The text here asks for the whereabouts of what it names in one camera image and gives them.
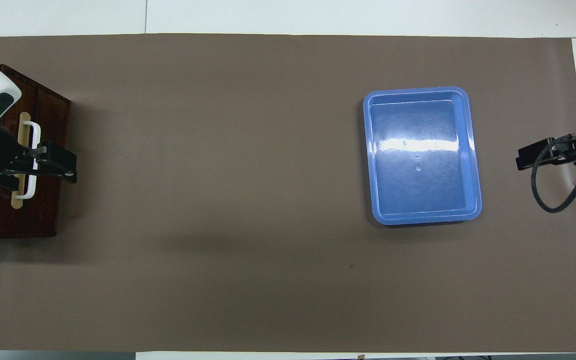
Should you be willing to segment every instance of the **black cable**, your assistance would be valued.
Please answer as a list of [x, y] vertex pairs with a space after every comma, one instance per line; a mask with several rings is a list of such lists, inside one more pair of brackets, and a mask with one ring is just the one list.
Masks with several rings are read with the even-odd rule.
[[[485, 355], [485, 356], [477, 355], [477, 357], [482, 358], [483, 360], [492, 360], [492, 356], [490, 356], [490, 355]], [[458, 360], [464, 360], [463, 356], [449, 356], [449, 357], [444, 357], [441, 360], [449, 360], [449, 359], [454, 359], [454, 358], [457, 358]]]
[[553, 142], [549, 143], [546, 147], [544, 147], [541, 150], [537, 158], [534, 160], [534, 164], [532, 165], [532, 173], [530, 174], [530, 187], [532, 189], [532, 195], [534, 196], [534, 199], [537, 201], [537, 204], [539, 204], [539, 206], [542, 209], [546, 210], [549, 213], [553, 214], [558, 213], [567, 208], [570, 205], [570, 203], [572, 203], [572, 201], [575, 200], [576, 185], [574, 185], [572, 191], [570, 191], [570, 194], [568, 194], [566, 200], [564, 200], [564, 202], [562, 202], [561, 205], [559, 205], [558, 207], [549, 207], [548, 205], [546, 205], [546, 203], [544, 203], [541, 196], [539, 196], [539, 192], [537, 192], [537, 168], [539, 167], [539, 165], [541, 165], [542, 161], [544, 161], [546, 153], [548, 153], [553, 146], [557, 144], [564, 144], [570, 142], [571, 138], [572, 135], [568, 134], [566, 136], [554, 139]]

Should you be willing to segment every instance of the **blue plastic tray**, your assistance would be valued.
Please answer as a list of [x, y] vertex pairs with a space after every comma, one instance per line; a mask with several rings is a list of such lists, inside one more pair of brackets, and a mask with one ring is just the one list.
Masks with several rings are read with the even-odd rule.
[[482, 211], [468, 95], [374, 91], [363, 101], [372, 213], [384, 225], [466, 221]]

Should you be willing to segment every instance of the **dark wooden box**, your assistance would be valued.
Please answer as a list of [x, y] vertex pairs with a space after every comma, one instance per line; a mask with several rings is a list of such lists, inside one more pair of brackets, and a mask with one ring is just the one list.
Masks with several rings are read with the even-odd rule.
[[[41, 139], [66, 146], [66, 130], [71, 101], [18, 71], [0, 64], [0, 71], [21, 89], [22, 95], [0, 119], [0, 123], [17, 137], [19, 114], [28, 112], [31, 120], [41, 125]], [[37, 178], [33, 198], [23, 201], [21, 209], [10, 205], [11, 192], [0, 188], [0, 239], [54, 237], [61, 180], [56, 177]]]

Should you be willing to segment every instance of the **wooden box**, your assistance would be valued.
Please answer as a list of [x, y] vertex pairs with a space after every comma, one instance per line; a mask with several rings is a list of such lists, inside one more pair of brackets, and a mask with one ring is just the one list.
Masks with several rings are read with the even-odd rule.
[[[18, 71], [0, 64], [0, 71], [21, 89], [22, 96], [0, 119], [0, 124], [17, 137], [19, 114], [28, 112], [31, 120], [41, 125], [41, 139], [66, 146], [66, 131], [71, 101], [46, 88]], [[23, 201], [23, 207], [10, 205], [12, 193], [0, 188], [0, 239], [54, 237], [61, 180], [39, 176], [33, 198]]]

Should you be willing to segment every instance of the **wooden panel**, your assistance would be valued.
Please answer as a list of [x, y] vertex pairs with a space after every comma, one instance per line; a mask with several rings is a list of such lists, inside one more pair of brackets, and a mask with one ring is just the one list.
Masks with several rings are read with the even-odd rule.
[[[41, 125], [42, 140], [53, 141], [59, 146], [65, 145], [68, 111], [68, 102], [39, 89], [35, 121]], [[37, 192], [33, 198], [25, 200], [22, 207], [22, 237], [46, 237], [57, 233], [61, 182], [57, 177], [37, 178]]]

